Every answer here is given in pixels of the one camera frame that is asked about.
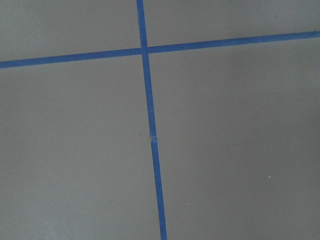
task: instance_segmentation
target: gray surface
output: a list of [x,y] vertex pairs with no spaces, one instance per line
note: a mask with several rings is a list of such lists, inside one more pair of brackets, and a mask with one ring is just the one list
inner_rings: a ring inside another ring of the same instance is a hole
[[141,56],[0,70],[0,239],[160,239]]
[[152,54],[168,239],[320,239],[320,39]]
[[144,0],[149,46],[320,30],[319,0]]
[[136,1],[2,0],[0,61],[139,48]]

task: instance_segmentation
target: vertical blue line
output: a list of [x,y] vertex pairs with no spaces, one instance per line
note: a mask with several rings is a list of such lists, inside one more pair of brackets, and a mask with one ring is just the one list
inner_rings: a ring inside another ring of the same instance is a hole
[[153,160],[156,201],[158,205],[160,236],[161,236],[161,240],[167,240],[166,216],[165,216],[164,197],[163,197],[163,191],[162,191],[161,170],[160,170],[155,109],[154,109],[154,98],[152,94],[146,20],[145,20],[143,0],[136,0],[136,7],[137,7],[137,13],[138,13],[138,23],[139,23],[139,32],[140,32],[144,86],[145,86],[146,105],[147,105],[147,112],[148,112],[149,131],[150,131],[150,137],[151,137],[151,151],[152,151],[152,160]]

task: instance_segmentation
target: blue tape strip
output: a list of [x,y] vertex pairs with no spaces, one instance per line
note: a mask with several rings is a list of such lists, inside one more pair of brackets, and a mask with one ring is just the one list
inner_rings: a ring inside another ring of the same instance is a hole
[[205,49],[205,48],[216,48],[233,45],[244,45],[244,44],[257,44],[277,41],[288,41],[297,39],[310,39],[319,38],[320,31],[308,31],[300,33],[288,33],[278,35],[266,35],[266,36],[254,36],[254,37],[242,37],[225,40],[214,40],[214,41],[199,41],[192,43],[181,43],[163,46],[150,46],[148,47],[149,54],[183,51],[192,49]]
[[90,59],[105,59],[105,58],[114,58],[114,57],[131,56],[131,55],[139,55],[139,54],[141,54],[141,48],[130,48],[130,49],[121,49],[121,50],[61,55],[61,56],[48,56],[48,57],[13,60],[13,61],[1,61],[0,69],[31,66],[31,65],[41,65],[41,64],[64,63],[64,62],[82,61],[82,60],[90,60]]
[[151,151],[152,151],[152,159],[153,159],[156,201],[158,205],[160,237],[161,237],[161,240],[167,240],[165,205],[164,205],[164,197],[163,197],[163,191],[162,191],[158,140],[157,140],[157,132],[156,132],[155,109],[154,109],[154,99],[153,99],[152,84],[151,84],[146,20],[145,20],[143,0],[136,0],[136,7],[137,7],[137,13],[138,13],[138,23],[139,23],[139,32],[140,32],[140,43],[141,43],[146,105],[147,105],[148,121],[149,121],[149,131],[151,136]]

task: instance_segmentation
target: gray floor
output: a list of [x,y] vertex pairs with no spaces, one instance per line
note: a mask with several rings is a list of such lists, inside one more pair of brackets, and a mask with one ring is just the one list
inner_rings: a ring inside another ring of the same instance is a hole
[[[317,31],[317,0],[144,0],[149,46]],[[136,1],[0,2],[0,61],[139,48]],[[168,240],[320,239],[320,38],[149,55]],[[0,239],[160,240],[142,57],[0,69]]]

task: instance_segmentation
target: blue tape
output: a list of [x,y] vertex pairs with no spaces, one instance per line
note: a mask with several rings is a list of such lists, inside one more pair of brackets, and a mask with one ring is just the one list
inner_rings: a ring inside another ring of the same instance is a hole
[[288,40],[297,40],[297,39],[310,39],[310,38],[319,38],[319,37],[320,37],[320,31],[308,31],[308,32],[300,32],[300,33],[242,37],[242,38],[214,40],[214,41],[199,41],[199,42],[192,42],[192,43],[181,43],[181,44],[172,44],[172,45],[163,45],[163,46],[150,46],[148,47],[148,52],[149,54],[155,54],[155,53],[183,51],[183,50],[192,50],[192,49],[216,48],[216,47],[226,47],[226,46],[234,46],[234,45],[257,44],[257,43],[288,41]]
[[31,66],[31,65],[41,65],[41,64],[64,63],[64,62],[82,61],[82,60],[90,60],[90,59],[105,59],[105,58],[114,58],[114,57],[122,57],[122,56],[140,55],[140,54],[141,54],[141,48],[130,48],[130,49],[121,49],[121,50],[61,55],[61,56],[48,56],[48,57],[13,60],[13,61],[1,61],[0,69]]
[[152,84],[151,84],[146,20],[145,20],[143,0],[136,0],[136,7],[137,7],[137,13],[138,13],[138,23],[139,23],[139,32],[140,32],[140,43],[141,43],[146,105],[147,105],[148,121],[149,121],[149,131],[151,136],[151,151],[152,151],[152,160],[153,160],[156,201],[158,205],[160,237],[161,237],[161,240],[167,240],[166,216],[165,216],[164,197],[163,197],[162,181],[161,181],[155,109],[154,109],[154,99],[153,99]]

